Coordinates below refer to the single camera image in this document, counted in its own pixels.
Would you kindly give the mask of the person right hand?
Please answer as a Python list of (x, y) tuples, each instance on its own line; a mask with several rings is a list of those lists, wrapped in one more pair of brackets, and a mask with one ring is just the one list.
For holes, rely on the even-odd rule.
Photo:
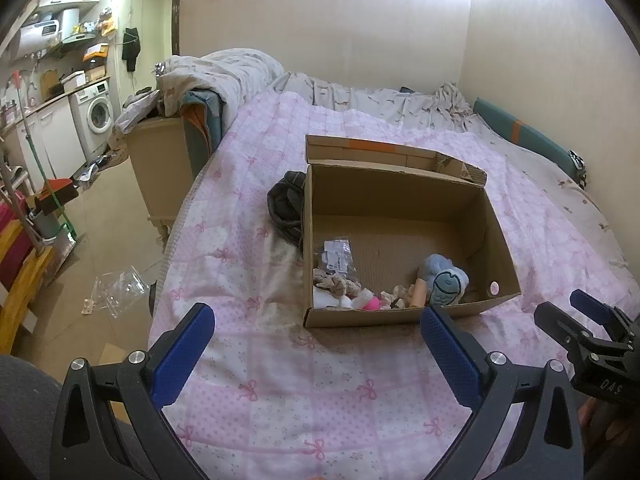
[(639, 407), (588, 398), (578, 410), (585, 479), (639, 479)]

